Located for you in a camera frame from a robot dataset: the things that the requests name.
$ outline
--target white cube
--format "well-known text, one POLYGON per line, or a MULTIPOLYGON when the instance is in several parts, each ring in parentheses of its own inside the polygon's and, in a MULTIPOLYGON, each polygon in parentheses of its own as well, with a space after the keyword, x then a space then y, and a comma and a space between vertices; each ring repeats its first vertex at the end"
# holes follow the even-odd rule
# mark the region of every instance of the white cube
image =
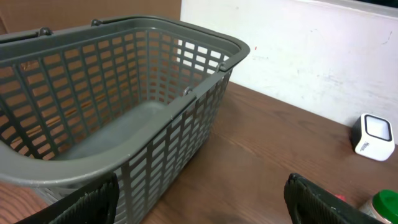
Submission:
POLYGON ((357 154, 385 161, 395 149, 391 124, 371 114, 362 114, 351 130, 351 143, 357 154))

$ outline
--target basket bottom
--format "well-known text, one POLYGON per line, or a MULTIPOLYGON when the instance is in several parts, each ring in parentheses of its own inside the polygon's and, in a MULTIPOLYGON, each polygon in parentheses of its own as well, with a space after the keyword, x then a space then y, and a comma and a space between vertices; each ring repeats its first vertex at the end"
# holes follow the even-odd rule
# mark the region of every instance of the basket bottom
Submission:
POLYGON ((164 104, 156 101, 142 103, 52 160, 79 159, 112 149, 138 132, 164 107, 164 104))

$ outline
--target white wall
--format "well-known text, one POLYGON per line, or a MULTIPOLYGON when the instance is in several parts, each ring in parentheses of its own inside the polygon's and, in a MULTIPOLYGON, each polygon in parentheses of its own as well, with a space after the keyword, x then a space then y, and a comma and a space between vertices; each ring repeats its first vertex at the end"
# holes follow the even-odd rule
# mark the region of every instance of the white wall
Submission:
POLYGON ((313 1, 183 0, 181 20, 250 46, 232 82, 349 126, 372 113, 398 136, 396 19, 313 1))

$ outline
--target basket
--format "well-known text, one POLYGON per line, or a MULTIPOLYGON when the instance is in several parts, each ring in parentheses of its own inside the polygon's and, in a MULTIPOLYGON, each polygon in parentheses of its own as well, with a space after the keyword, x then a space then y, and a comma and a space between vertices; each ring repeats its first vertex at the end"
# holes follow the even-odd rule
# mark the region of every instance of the basket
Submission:
POLYGON ((238 39, 159 17, 0 36, 0 179, 48 203, 115 172, 138 223, 209 135, 238 39))

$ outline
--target wood grain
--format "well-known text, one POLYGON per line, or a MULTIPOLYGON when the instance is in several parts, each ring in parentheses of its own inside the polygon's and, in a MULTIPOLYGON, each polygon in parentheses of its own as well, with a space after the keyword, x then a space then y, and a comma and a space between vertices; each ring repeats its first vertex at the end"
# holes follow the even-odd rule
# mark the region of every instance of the wood grain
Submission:
MULTIPOLYGON (((302 174, 354 207, 398 191, 398 153, 355 154, 349 128, 230 83, 207 142, 143 223, 291 223, 283 189, 302 174)), ((0 223, 45 207, 29 189, 0 185, 0 223)))

